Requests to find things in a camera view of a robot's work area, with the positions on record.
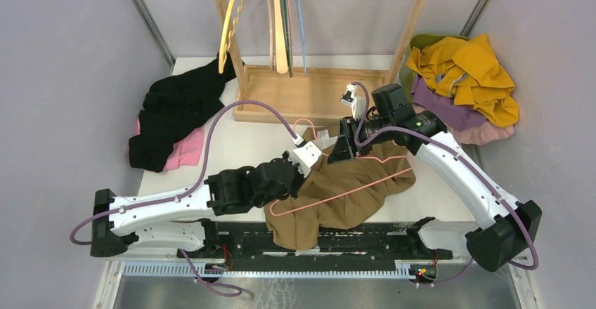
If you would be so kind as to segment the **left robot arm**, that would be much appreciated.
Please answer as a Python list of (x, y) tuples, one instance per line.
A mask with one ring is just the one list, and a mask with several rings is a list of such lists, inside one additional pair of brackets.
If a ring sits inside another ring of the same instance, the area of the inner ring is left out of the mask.
[(213, 257), (220, 251), (221, 238), (207, 231), (205, 222), (295, 198), (310, 172), (311, 166), (296, 154), (284, 152), (282, 157), (256, 167), (210, 175), (197, 189), (187, 187), (144, 197), (98, 190), (93, 203), (90, 254), (107, 258), (149, 246), (198, 251)]

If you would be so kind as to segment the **tan pleated skirt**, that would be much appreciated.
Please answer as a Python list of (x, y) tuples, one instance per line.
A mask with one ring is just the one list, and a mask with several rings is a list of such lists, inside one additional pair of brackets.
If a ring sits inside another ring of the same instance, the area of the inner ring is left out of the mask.
[(314, 248), (321, 228), (346, 230), (377, 213), (385, 199), (411, 188), (415, 174), (405, 147), (373, 145), (370, 154), (336, 164), (319, 159), (298, 198), (271, 202), (264, 210), (273, 242), (291, 250)]

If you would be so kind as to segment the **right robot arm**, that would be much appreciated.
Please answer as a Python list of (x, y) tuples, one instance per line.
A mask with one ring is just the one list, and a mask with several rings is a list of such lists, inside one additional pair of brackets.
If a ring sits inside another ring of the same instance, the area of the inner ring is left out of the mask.
[(462, 149), (446, 125), (432, 112), (416, 113), (398, 84), (373, 92), (360, 82), (346, 86), (341, 103), (351, 116), (339, 121), (339, 135), (329, 164), (360, 159), (373, 145), (392, 142), (434, 169), (474, 218), (473, 223), (444, 222), (433, 217), (416, 222), (406, 250), (424, 258), (433, 250), (469, 256), (487, 271), (509, 263), (525, 270), (539, 266), (534, 245), (541, 208), (520, 202), (491, 179)]

